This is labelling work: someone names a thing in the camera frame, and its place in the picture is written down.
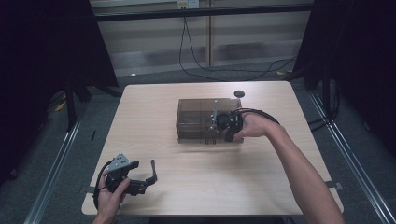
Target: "small round object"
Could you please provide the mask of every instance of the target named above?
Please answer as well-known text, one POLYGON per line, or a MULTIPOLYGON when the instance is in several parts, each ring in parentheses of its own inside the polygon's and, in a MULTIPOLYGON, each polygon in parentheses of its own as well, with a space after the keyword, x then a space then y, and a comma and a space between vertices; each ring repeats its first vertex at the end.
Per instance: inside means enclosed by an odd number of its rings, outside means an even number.
POLYGON ((245 92, 244 92, 244 91, 235 91, 235 92, 233 93, 233 95, 234 95, 236 98, 242 98, 242 97, 245 96, 245 92))

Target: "table top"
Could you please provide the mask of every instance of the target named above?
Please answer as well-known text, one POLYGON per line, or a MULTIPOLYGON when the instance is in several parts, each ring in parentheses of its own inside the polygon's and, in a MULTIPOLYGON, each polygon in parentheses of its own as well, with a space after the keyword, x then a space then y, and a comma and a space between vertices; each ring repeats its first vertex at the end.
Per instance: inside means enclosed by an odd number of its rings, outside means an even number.
MULTIPOLYGON (((179 99, 234 98, 237 90, 246 94, 242 107, 275 117, 324 181, 331 180, 289 82, 210 82, 126 87, 91 186, 102 166, 122 152, 130 161, 140 161, 130 171, 131 179, 150 177, 150 160, 154 159, 158 181, 146 194, 127 195, 121 215, 300 215, 282 164, 265 137, 245 138, 242 144, 177 141, 179 99)), ((331 193, 343 210, 336 190, 331 193)), ((82 212, 96 215, 91 194, 87 194, 82 212)))

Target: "hand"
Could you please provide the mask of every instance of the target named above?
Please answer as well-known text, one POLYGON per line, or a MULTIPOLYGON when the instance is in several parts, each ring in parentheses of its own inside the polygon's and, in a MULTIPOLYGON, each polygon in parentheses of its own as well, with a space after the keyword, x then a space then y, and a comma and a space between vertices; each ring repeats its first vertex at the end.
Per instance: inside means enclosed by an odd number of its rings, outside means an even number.
POLYGON ((116 217, 117 212, 119 211, 120 204, 125 198, 125 194, 123 193, 129 186, 130 179, 124 179, 119 186, 117 187, 114 193, 111 193, 106 188, 105 177, 107 176, 107 171, 102 173, 100 177, 99 186, 99 208, 98 213, 96 215, 96 219, 93 222, 94 224, 101 223, 112 223, 116 217))
POLYGON ((233 136, 235 139, 267 136, 273 129, 283 129, 279 124, 251 112, 243 113, 242 119, 244 120, 243 129, 233 136))

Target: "left hand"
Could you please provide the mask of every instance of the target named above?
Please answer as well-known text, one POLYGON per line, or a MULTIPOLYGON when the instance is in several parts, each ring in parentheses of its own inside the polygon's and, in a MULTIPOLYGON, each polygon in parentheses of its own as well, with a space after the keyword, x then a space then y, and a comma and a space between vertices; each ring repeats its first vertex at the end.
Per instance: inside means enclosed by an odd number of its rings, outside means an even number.
POLYGON ((106 186, 105 177, 107 176, 107 171, 102 173, 100 177, 99 186, 99 208, 98 213, 96 215, 94 224, 101 223, 107 224, 112 223, 116 218, 117 212, 119 211, 120 204, 125 198, 125 194, 123 193, 129 186, 130 179, 126 178, 122 180, 122 182, 117 187, 114 193, 108 191, 106 186))

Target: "right hand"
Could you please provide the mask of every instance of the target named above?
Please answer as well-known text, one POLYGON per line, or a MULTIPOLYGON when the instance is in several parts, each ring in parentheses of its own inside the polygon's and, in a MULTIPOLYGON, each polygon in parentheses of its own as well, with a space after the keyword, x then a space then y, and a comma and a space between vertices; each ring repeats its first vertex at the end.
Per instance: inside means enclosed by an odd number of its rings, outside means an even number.
POLYGON ((267 136, 272 129, 282 128, 279 124, 255 113, 242 114, 243 128, 233 138, 267 136))

